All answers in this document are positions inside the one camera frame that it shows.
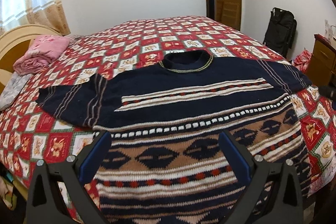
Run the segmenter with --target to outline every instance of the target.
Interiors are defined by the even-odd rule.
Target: black bag
[[[286,58],[288,49],[293,45],[296,25],[297,22],[290,11],[273,8],[264,45]]]

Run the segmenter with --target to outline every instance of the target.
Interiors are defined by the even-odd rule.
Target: red and white checkered bedspread
[[[39,88],[80,84],[94,73],[111,79],[125,70],[155,64],[169,52],[196,49],[205,49],[217,57],[287,63],[259,42],[206,17],[125,22],[81,38],[30,79],[13,106],[0,115],[0,161],[29,186],[38,159],[63,161],[91,142],[89,129],[55,120],[37,106]],[[292,100],[310,152],[313,193],[327,184],[336,171],[335,111],[315,87],[293,95]]]

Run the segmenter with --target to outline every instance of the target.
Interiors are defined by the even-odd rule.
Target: wooden headboard
[[[19,26],[0,36],[0,93],[14,72],[14,62],[25,54],[31,42],[40,34],[60,36],[53,29],[36,24]]]

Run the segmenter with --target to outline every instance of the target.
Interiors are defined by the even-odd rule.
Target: patterned knit sweater
[[[108,220],[206,224],[223,219],[245,187],[217,144],[223,129],[253,155],[292,159],[307,195],[307,148],[288,95],[310,84],[290,65],[193,51],[109,81],[40,89],[37,102],[55,118],[111,132],[96,174]]]

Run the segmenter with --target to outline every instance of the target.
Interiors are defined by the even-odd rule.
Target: sweater collar
[[[196,50],[167,54],[160,66],[174,72],[197,72],[206,69],[213,61],[207,51]]]

